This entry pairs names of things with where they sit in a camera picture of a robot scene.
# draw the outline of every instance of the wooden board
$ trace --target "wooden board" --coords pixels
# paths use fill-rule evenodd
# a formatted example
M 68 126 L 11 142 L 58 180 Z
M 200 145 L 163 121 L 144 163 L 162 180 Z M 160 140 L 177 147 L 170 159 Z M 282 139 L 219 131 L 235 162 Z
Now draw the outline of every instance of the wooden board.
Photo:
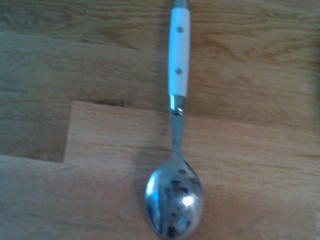
M 84 102 L 72 107 L 64 162 L 121 177 L 114 192 L 130 208 L 119 216 L 134 216 L 138 232 L 148 229 L 141 215 L 147 181 L 171 153 L 168 118 Z M 320 147 L 314 132 L 193 116 L 185 125 L 182 152 L 205 195 L 194 239 L 320 237 Z
M 0 155 L 0 239 L 156 240 L 123 174 Z
M 2 0 L 0 153 L 62 161 L 71 101 L 166 112 L 167 0 Z M 318 1 L 192 0 L 188 114 L 319 124 Z

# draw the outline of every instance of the metal rivet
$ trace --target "metal rivet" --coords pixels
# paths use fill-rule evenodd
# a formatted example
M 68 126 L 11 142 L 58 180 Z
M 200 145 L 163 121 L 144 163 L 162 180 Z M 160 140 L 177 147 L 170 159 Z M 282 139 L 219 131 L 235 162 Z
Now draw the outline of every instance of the metal rivet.
M 178 74 L 178 75 L 181 75 L 182 74 L 182 70 L 180 68 L 177 68 L 175 70 L 175 73 Z
M 180 170 L 178 170 L 178 173 L 185 175 L 187 172 L 185 170 L 180 169 Z
M 184 28 L 182 26 L 178 26 L 177 29 L 178 33 L 182 33 L 184 31 Z

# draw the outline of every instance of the stainless steel spoon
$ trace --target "stainless steel spoon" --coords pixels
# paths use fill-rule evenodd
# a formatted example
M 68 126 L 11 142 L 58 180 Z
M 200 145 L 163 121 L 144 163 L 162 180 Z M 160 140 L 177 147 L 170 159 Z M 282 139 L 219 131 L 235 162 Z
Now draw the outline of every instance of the stainless steel spoon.
M 145 190 L 146 210 L 160 239 L 184 239 L 200 223 L 204 200 L 200 181 L 181 154 L 190 55 L 188 0 L 175 0 L 169 38 L 169 102 L 173 152 L 151 175 Z

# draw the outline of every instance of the white handle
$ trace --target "white handle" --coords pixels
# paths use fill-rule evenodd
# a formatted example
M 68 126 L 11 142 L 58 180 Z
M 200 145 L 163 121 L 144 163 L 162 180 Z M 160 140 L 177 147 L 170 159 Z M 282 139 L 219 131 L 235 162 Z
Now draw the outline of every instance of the white handle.
M 169 36 L 169 95 L 187 97 L 190 57 L 190 11 L 175 7 L 171 12 Z

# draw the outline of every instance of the spoon bowl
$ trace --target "spoon bowl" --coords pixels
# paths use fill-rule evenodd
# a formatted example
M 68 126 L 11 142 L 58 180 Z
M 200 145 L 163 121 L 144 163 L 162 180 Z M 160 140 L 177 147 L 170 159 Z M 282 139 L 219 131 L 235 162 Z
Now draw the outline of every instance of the spoon bowl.
M 151 175 L 146 191 L 147 215 L 160 239 L 184 239 L 198 226 L 204 201 L 200 181 L 179 153 Z

